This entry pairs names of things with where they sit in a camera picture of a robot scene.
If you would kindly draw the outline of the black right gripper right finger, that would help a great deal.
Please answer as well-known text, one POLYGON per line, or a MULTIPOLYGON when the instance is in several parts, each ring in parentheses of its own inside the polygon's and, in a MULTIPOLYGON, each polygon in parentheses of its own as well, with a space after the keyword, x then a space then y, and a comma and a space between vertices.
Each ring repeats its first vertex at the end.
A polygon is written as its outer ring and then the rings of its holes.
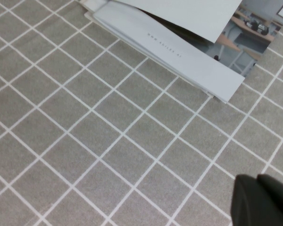
POLYGON ((263 186, 274 205, 283 214, 283 183, 267 174, 259 174, 257 181, 263 186))

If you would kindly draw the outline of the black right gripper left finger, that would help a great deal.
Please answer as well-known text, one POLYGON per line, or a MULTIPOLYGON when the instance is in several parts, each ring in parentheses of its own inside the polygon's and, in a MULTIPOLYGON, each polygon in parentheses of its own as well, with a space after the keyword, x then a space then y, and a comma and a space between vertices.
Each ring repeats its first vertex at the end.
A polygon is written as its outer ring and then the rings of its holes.
POLYGON ((238 175, 234 182, 231 217, 234 226, 256 226, 259 224, 259 198, 261 188, 255 178, 238 175))

